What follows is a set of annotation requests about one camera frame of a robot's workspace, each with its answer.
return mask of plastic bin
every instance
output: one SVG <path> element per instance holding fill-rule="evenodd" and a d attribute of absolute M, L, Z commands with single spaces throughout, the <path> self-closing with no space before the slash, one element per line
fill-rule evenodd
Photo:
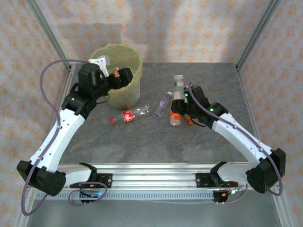
<path fill-rule="evenodd" d="M 101 55 L 108 55 L 110 65 L 107 66 L 108 73 L 118 67 L 130 68 L 134 75 L 132 82 L 121 89 L 110 90 L 108 104 L 118 110 L 133 108 L 140 98 L 140 77 L 142 76 L 142 57 L 133 48 L 123 44 L 107 44 L 105 47 L 95 50 L 91 59 L 96 59 Z"/>

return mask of clear plastic bottle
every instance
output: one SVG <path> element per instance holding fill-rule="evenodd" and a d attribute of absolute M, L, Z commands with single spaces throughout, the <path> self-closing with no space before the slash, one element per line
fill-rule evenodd
<path fill-rule="evenodd" d="M 185 100 L 183 75 L 176 75 L 174 76 L 174 79 L 175 79 L 175 88 L 173 93 L 173 100 L 176 99 Z M 170 111 L 169 122 L 173 126 L 181 124 L 181 115 Z"/>
<path fill-rule="evenodd" d="M 109 122 L 111 124 L 114 124 L 116 122 L 130 122 L 137 117 L 146 116 L 149 112 L 150 112 L 149 105 L 136 107 L 133 109 L 125 110 L 114 118 L 110 118 Z"/>
<path fill-rule="evenodd" d="M 172 93 L 169 91 L 166 95 L 161 99 L 155 113 L 153 114 L 154 117 L 162 117 L 165 112 L 166 107 L 170 104 L 172 98 Z"/>

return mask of black bracket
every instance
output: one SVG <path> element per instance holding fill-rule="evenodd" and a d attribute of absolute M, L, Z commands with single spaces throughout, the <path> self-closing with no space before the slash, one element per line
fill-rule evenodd
<path fill-rule="evenodd" d="M 210 173 L 201 173 L 201 172 L 196 173 L 197 188 L 238 187 L 237 182 L 225 182 L 219 177 L 217 171 L 224 164 L 226 164 L 226 162 L 218 163 L 216 166 L 214 166 L 211 169 Z"/>
<path fill-rule="evenodd" d="M 86 166 L 91 169 L 91 173 L 89 176 L 88 182 L 100 182 L 107 186 L 107 188 L 112 187 L 113 174 L 98 174 L 97 169 L 87 163 L 79 163 L 80 165 Z M 100 184 L 80 184 L 73 183 L 70 185 L 70 188 L 81 188 L 81 189 L 94 189 L 94 188 L 104 188 L 104 186 Z"/>

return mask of orange floral pattern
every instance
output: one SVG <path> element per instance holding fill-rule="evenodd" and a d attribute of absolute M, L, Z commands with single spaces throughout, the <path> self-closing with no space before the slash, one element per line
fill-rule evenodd
<path fill-rule="evenodd" d="M 20 209 L 19 160 L 28 160 L 45 139 L 53 116 L 42 98 L 39 75 L 58 57 L 24 0 L 0 1 L 0 219 L 12 226 Z M 64 67 L 46 73 L 44 88 L 58 99 Z"/>
<path fill-rule="evenodd" d="M 284 186 L 298 223 L 303 223 L 302 24 L 303 2 L 281 1 L 241 71 L 261 139 L 286 152 Z"/>
<path fill-rule="evenodd" d="M 37 2 L 68 58 L 124 43 L 145 62 L 236 62 L 270 0 Z"/>

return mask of marble surface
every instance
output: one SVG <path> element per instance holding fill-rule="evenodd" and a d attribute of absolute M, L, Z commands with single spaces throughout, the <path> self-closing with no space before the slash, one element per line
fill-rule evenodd
<path fill-rule="evenodd" d="M 144 63 L 141 97 L 137 106 L 149 104 L 154 111 L 167 91 L 172 91 L 174 75 L 184 82 L 200 85 L 210 103 L 219 102 L 249 132 L 250 117 L 232 63 Z M 74 74 L 73 83 L 78 74 Z M 244 156 L 225 138 L 209 128 L 169 124 L 169 112 L 160 118 L 149 116 L 133 122 L 110 125 L 119 111 L 98 105 L 71 139 L 62 163 L 214 163 L 242 162 Z"/>

